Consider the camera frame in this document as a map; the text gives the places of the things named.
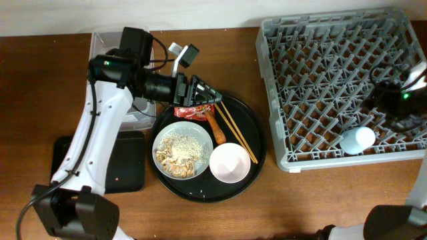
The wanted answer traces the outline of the red snack wrapper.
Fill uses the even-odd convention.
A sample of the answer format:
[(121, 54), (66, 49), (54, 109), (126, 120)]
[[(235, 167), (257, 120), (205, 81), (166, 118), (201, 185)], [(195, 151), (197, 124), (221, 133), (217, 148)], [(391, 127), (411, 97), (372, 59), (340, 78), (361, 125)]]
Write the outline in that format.
[(179, 118), (190, 119), (195, 121), (207, 121), (205, 112), (209, 111), (214, 115), (215, 107), (213, 104), (198, 105), (196, 107), (175, 107), (174, 115)]

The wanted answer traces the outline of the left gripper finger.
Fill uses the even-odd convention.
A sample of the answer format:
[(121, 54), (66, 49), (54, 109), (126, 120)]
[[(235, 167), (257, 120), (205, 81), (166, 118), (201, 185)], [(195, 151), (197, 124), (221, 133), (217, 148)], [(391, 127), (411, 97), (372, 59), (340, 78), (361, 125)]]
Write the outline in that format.
[(222, 100), (222, 94), (205, 83), (197, 75), (191, 76), (192, 100)]
[(199, 106), (199, 105), (209, 105), (214, 103), (219, 103), (222, 101), (222, 96), (220, 97), (204, 97), (201, 95), (196, 95), (191, 100), (191, 107)]

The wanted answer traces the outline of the blue plastic cup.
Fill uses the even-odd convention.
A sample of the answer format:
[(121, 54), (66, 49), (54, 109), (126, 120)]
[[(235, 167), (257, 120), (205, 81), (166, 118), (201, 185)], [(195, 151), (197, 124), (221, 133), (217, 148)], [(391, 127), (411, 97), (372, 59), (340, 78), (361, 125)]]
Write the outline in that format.
[(339, 142), (341, 149), (350, 155), (357, 155), (373, 146), (376, 136), (368, 127), (358, 127), (341, 134), (343, 139)]

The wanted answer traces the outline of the white small bowl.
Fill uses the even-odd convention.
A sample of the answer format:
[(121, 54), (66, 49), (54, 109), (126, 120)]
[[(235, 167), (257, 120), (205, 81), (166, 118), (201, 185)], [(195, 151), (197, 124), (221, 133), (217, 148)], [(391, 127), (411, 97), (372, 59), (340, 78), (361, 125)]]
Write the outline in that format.
[(251, 162), (248, 152), (241, 145), (224, 143), (212, 151), (209, 168), (219, 181), (237, 183), (248, 175)]

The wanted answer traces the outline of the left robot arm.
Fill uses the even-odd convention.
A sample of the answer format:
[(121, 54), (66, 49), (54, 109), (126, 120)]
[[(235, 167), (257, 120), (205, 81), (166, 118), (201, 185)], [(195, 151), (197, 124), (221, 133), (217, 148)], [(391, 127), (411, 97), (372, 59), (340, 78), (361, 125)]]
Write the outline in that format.
[(36, 185), (29, 207), (46, 232), (60, 239), (125, 239), (119, 208), (107, 200), (105, 180), (121, 123), (135, 98), (195, 107), (219, 103), (222, 95), (198, 76), (151, 66), (156, 39), (125, 27), (119, 47), (89, 61), (85, 107), (62, 164), (48, 185)]

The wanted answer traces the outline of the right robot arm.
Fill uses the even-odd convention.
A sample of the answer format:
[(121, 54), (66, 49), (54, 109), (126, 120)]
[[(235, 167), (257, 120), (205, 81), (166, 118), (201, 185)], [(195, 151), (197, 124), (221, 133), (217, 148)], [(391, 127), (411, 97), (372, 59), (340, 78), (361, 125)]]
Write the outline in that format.
[[(386, 114), (386, 127), (395, 133), (415, 138), (413, 133), (426, 124), (426, 86), (417, 81), (399, 86), (376, 84), (363, 102), (367, 109), (378, 108)], [(329, 225), (320, 229), (316, 239), (425, 239), (426, 238), (426, 160), (404, 205), (377, 205), (364, 224), (352, 227)]]

